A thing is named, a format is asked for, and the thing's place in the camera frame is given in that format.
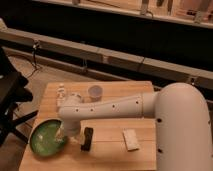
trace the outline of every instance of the floor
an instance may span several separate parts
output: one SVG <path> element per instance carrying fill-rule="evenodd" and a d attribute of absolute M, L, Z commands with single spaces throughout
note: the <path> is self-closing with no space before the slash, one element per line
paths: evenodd
<path fill-rule="evenodd" d="M 10 58 L 11 62 L 21 71 L 24 76 L 29 76 L 32 71 L 32 65 L 26 61 L 17 58 Z M 16 114 L 22 116 L 39 108 L 39 103 L 42 98 L 42 94 L 45 90 L 48 82 L 67 82 L 67 81 L 95 81 L 95 79 L 84 77 L 81 75 L 68 73 L 65 71 L 57 70 L 47 66 L 42 66 L 42 70 L 34 73 L 29 78 L 29 84 L 27 88 L 31 90 L 34 95 L 32 102 L 20 104 L 20 110 L 16 111 Z M 27 124 L 22 124 L 18 127 L 26 136 L 29 136 L 31 132 L 30 125 L 33 124 L 33 119 Z M 20 141 L 18 138 L 10 134 L 3 146 L 0 148 L 0 171 L 17 171 L 23 156 L 23 152 L 26 144 Z"/>

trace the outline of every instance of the dark wall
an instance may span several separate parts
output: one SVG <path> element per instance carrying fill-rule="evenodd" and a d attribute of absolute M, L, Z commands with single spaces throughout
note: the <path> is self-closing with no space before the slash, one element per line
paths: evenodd
<path fill-rule="evenodd" d="M 213 71 L 213 29 L 30 0 L 1 0 L 0 16 L 12 28 Z"/>

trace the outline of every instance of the white block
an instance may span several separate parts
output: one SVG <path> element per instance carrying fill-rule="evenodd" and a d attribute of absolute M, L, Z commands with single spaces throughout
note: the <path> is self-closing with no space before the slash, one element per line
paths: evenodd
<path fill-rule="evenodd" d="M 140 149 L 138 139 L 134 129 L 123 130 L 124 140 L 128 151 Z"/>

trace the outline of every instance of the cable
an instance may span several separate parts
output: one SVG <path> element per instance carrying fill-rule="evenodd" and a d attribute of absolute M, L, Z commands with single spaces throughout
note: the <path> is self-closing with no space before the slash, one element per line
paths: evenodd
<path fill-rule="evenodd" d="M 106 3 L 106 2 L 100 2 L 100 1 L 97 1 L 97 0 L 87 0 L 87 1 L 93 2 L 93 3 L 98 3 L 98 4 L 103 4 L 103 5 L 108 5 L 108 6 L 115 7 L 115 8 L 120 8 L 119 6 L 112 5 L 112 4 L 109 4 L 109 3 Z"/>
<path fill-rule="evenodd" d="M 147 10 L 147 12 L 146 12 L 147 14 L 151 14 L 151 16 L 152 16 L 152 19 L 154 19 L 154 14 L 153 14 L 153 12 L 152 11 L 148 11 Z"/>
<path fill-rule="evenodd" d="M 88 72 L 88 64 L 86 59 L 83 59 L 83 72 L 84 74 Z"/>
<path fill-rule="evenodd" d="M 9 58 L 13 58 L 13 57 L 19 57 L 19 58 L 22 58 L 22 59 L 24 59 L 24 60 L 27 60 L 31 65 L 32 65 L 32 67 L 34 68 L 34 64 L 33 64 L 33 62 L 31 61 L 31 60 L 29 60 L 26 56 L 24 56 L 24 55 L 19 55 L 19 54 L 10 54 L 10 55 L 7 55 L 7 57 L 9 57 Z"/>
<path fill-rule="evenodd" d="M 30 75 L 27 76 L 27 78 L 30 78 L 34 75 L 34 73 L 38 70 L 42 70 L 42 66 L 38 65 L 37 64 L 37 60 L 36 60 L 36 51 L 37 49 L 39 48 L 39 42 L 35 42 L 35 44 L 33 45 L 33 52 L 32 52 L 32 55 L 33 55 L 33 68 L 34 70 L 31 72 Z"/>

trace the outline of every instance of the chair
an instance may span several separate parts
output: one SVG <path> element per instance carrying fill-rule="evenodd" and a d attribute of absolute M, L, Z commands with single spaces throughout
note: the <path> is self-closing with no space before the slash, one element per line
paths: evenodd
<path fill-rule="evenodd" d="M 32 93 L 24 88 L 28 80 L 18 72 L 8 60 L 0 46 L 0 146 L 9 133 L 28 143 L 28 138 L 16 129 L 16 126 L 37 115 L 37 111 L 13 119 L 17 102 L 32 101 Z"/>

